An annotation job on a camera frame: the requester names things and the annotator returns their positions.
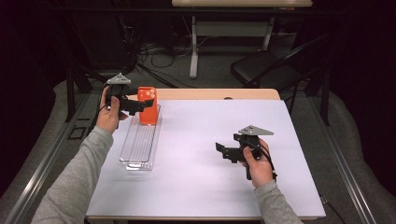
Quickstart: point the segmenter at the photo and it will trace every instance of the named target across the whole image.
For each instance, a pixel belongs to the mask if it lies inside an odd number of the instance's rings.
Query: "gray sleeve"
[[[286,202],[275,180],[254,190],[265,224],[303,223]]]
[[[112,135],[95,127],[35,211],[32,223],[83,223]]]

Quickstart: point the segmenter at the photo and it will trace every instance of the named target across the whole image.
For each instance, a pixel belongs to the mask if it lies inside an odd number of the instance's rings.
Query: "transparent plastic box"
[[[132,117],[120,154],[120,161],[125,164],[127,170],[152,170],[162,120],[160,105],[158,105],[158,119],[155,125],[141,124],[139,113]]]

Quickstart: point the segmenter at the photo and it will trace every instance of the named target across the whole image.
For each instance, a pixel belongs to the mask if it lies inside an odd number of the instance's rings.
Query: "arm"
[[[260,143],[268,148],[268,145],[261,139]],[[269,161],[264,156],[255,160],[248,147],[244,148],[244,156],[249,165],[252,184],[256,188],[254,193],[264,222],[266,224],[302,223],[277,187]]]
[[[112,134],[119,123],[120,101],[111,98],[106,107],[102,94],[98,119],[92,132],[84,139],[75,158],[71,160],[48,189],[35,211],[32,223],[83,223],[100,170],[113,144]]]

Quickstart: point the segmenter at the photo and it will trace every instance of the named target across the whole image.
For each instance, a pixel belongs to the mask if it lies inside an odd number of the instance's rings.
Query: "black chair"
[[[299,67],[299,63],[304,57],[309,57],[309,53],[318,53],[313,49],[323,46],[329,39],[329,35],[321,35],[294,48],[282,58],[276,57],[270,50],[258,51],[232,63],[231,74],[243,84],[243,88],[275,89],[282,92],[294,86],[292,96],[285,99],[285,101],[291,99],[289,108],[291,114],[300,82],[314,74],[319,74],[324,60],[310,60],[311,63],[305,69]]]

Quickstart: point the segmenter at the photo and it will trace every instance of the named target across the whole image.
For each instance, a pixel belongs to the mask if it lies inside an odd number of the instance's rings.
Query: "hand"
[[[260,139],[260,144],[269,150],[268,145],[262,139]],[[259,160],[256,160],[253,157],[250,148],[245,147],[244,156],[249,166],[251,182],[255,188],[273,180],[271,164],[263,155]]]
[[[110,110],[106,108],[106,94],[108,92],[108,87],[105,87],[102,93],[102,98],[100,100],[100,107],[98,119],[96,121],[96,126],[110,132],[114,133],[119,125],[119,120],[124,120],[128,118],[127,115],[121,113],[119,118],[120,100],[112,96]]]

